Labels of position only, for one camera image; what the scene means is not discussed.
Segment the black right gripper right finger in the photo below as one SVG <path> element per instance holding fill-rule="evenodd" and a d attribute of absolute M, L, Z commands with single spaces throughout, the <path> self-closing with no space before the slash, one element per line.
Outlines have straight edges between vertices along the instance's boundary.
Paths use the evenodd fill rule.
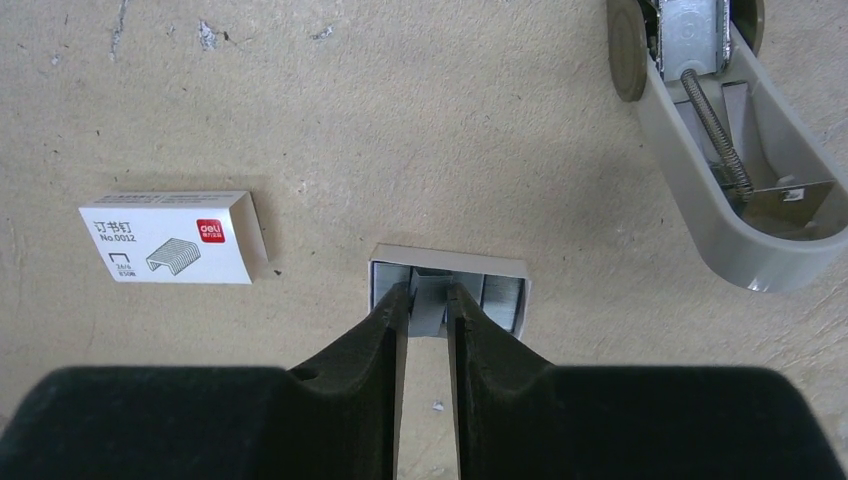
<path fill-rule="evenodd" d="M 738 366 L 558 366 L 447 293 L 463 479 L 841 479 L 800 392 Z"/>

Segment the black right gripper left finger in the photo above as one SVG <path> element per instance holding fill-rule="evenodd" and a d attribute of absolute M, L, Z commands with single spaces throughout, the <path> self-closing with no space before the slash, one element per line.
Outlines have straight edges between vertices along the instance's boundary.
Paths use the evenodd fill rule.
<path fill-rule="evenodd" d="M 393 479 L 409 300 L 291 368 L 77 366 L 1 438 L 5 479 Z"/>

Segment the white staple box tray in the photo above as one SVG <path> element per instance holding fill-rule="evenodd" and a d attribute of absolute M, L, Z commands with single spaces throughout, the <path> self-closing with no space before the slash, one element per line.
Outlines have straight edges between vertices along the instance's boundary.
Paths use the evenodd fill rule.
<path fill-rule="evenodd" d="M 379 244 L 368 262 L 369 308 L 374 309 L 388 291 L 401 284 L 411 297 L 409 283 L 413 267 L 446 270 L 453 283 L 461 285 L 482 311 L 516 338 L 524 332 L 531 291 L 527 263 L 519 259 L 475 255 L 409 246 Z M 447 335 L 446 308 L 442 335 Z"/>

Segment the white staple box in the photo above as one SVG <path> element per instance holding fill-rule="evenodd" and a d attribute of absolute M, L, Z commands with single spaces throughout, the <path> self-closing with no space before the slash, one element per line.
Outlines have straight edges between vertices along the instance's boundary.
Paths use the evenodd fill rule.
<path fill-rule="evenodd" d="M 268 264 L 248 191 L 112 192 L 79 213 L 119 283 L 250 285 Z"/>

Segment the green and white stapler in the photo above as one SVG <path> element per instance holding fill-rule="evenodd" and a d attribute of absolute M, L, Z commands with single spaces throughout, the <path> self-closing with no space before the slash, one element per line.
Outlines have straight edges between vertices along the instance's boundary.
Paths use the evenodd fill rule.
<path fill-rule="evenodd" d="M 809 284 L 847 246 L 847 178 L 758 60 L 760 1 L 610 1 L 608 56 L 705 264 Z"/>

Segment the silver staple strip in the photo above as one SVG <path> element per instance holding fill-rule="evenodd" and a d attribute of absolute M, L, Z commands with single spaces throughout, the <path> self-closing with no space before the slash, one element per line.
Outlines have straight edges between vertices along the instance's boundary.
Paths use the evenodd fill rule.
<path fill-rule="evenodd" d="M 446 270 L 413 267 L 409 283 L 411 307 L 408 335 L 440 337 L 445 323 L 447 292 L 453 273 Z"/>

